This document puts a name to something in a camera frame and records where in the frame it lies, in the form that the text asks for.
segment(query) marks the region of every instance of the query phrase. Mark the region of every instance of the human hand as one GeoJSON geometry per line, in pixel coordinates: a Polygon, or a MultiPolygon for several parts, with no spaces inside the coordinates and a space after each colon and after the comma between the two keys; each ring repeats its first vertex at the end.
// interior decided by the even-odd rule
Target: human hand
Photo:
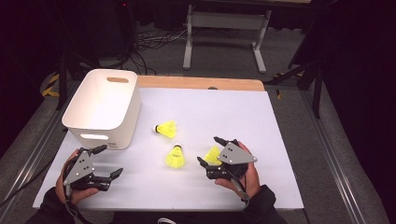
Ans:
{"type": "MultiPolygon", "coordinates": [[[[76,149],[73,152],[73,154],[69,157],[69,159],[67,159],[67,161],[70,161],[73,158],[75,158],[77,156],[77,154],[78,154],[78,149],[76,149]]],[[[66,203],[66,198],[64,196],[64,179],[63,179],[63,174],[64,174],[64,169],[65,169],[66,163],[64,164],[64,168],[62,169],[61,174],[59,175],[58,180],[56,181],[56,188],[55,188],[56,195],[58,195],[58,198],[62,203],[66,203]]],[[[96,189],[96,188],[84,189],[84,190],[74,189],[72,196],[71,196],[70,203],[78,204],[81,200],[91,197],[93,194],[96,194],[97,192],[99,192],[99,189],[96,189]]]]}
{"type": "MultiPolygon", "coordinates": [[[[241,142],[238,142],[238,145],[244,149],[246,152],[250,153],[248,148],[242,144],[241,142]]],[[[256,195],[257,192],[260,191],[260,180],[259,180],[259,174],[257,173],[256,168],[254,167],[253,162],[249,162],[247,164],[247,172],[246,174],[240,179],[240,182],[242,185],[245,187],[247,191],[247,195],[249,198],[252,198],[254,195],[256,195]]],[[[233,190],[241,199],[245,199],[245,196],[243,192],[239,191],[236,186],[229,180],[227,179],[216,179],[215,184],[223,186],[226,189],[231,189],[233,190]]]]}

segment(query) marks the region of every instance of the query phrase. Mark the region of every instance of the yellow shuttlecock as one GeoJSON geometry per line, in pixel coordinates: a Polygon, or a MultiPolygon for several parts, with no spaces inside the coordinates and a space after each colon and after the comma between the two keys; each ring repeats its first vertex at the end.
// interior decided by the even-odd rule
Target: yellow shuttlecock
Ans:
{"type": "Polygon", "coordinates": [[[218,156],[220,154],[220,150],[218,147],[213,146],[210,148],[210,150],[207,152],[207,154],[204,157],[204,161],[216,164],[216,165],[221,165],[221,161],[219,161],[218,156]]]}
{"type": "Polygon", "coordinates": [[[174,121],[169,120],[163,124],[154,126],[153,131],[155,133],[161,133],[167,137],[174,138],[176,134],[176,124],[174,121]]]}
{"type": "Polygon", "coordinates": [[[172,168],[180,168],[186,163],[184,161],[183,152],[181,151],[181,146],[176,145],[172,151],[166,156],[165,162],[168,166],[172,168]]]}

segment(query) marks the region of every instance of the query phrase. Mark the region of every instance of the gray floor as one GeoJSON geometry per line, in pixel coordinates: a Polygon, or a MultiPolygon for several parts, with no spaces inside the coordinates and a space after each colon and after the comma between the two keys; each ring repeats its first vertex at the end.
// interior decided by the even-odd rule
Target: gray floor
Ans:
{"type": "MultiPolygon", "coordinates": [[[[235,31],[223,31],[227,35],[235,31]]],[[[266,74],[260,74],[254,61],[249,43],[254,40],[253,32],[239,32],[234,37],[227,37],[215,31],[203,30],[193,37],[191,69],[182,69],[185,41],[179,39],[160,49],[147,49],[141,55],[148,67],[156,70],[162,76],[185,77],[232,77],[269,80],[276,73],[288,71],[288,63],[303,39],[299,31],[269,29],[264,37],[262,56],[267,67],[266,74]]],[[[131,61],[124,69],[137,69],[131,61]]],[[[332,106],[332,101],[325,88],[320,102],[321,119],[312,119],[312,112],[306,99],[312,91],[298,91],[293,84],[295,77],[286,80],[278,86],[265,86],[276,114],[279,129],[282,133],[286,149],[289,153],[292,168],[296,174],[297,183],[303,198],[305,212],[311,223],[389,223],[381,200],[367,178],[353,149],[347,141],[342,125],[332,106]],[[281,99],[276,96],[280,90],[281,99]],[[323,128],[328,145],[324,144],[323,136],[319,135],[318,127],[323,128]],[[352,200],[361,212],[362,219],[353,217],[348,210],[347,200],[343,198],[342,183],[336,178],[329,164],[328,147],[336,158],[341,172],[353,192],[352,200]]],[[[32,116],[29,123],[0,160],[1,175],[0,196],[4,198],[13,188],[14,182],[23,171],[37,144],[45,133],[51,119],[61,116],[56,112],[57,99],[46,97],[45,102],[32,116]]],[[[64,126],[58,122],[50,132],[51,137],[45,151],[37,159],[37,171],[56,154],[62,143],[64,126]]],[[[2,212],[2,223],[22,223],[31,216],[33,200],[37,194],[45,172],[31,186],[27,187],[15,206],[9,208],[9,213],[2,212]]],[[[289,223],[308,223],[303,210],[280,211],[289,223]]],[[[108,223],[112,212],[83,211],[84,216],[93,223],[108,223]]]]}

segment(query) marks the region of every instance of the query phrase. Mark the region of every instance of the white table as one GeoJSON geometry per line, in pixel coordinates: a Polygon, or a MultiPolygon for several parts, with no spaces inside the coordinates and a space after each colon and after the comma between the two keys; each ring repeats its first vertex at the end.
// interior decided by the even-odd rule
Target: white table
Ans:
{"type": "MultiPolygon", "coordinates": [[[[276,194],[276,208],[303,208],[289,157],[265,91],[212,91],[141,88],[142,108],[131,145],[92,156],[95,175],[124,168],[109,191],[99,192],[78,207],[113,211],[237,211],[244,207],[233,191],[205,176],[197,156],[214,145],[214,136],[243,142],[258,158],[261,184],[276,194]],[[153,125],[173,119],[177,136],[154,133],[153,125]],[[164,159],[182,145],[186,164],[167,167],[164,159]]],[[[54,186],[66,159],[81,144],[68,133],[38,192],[34,208],[54,186]]]]}

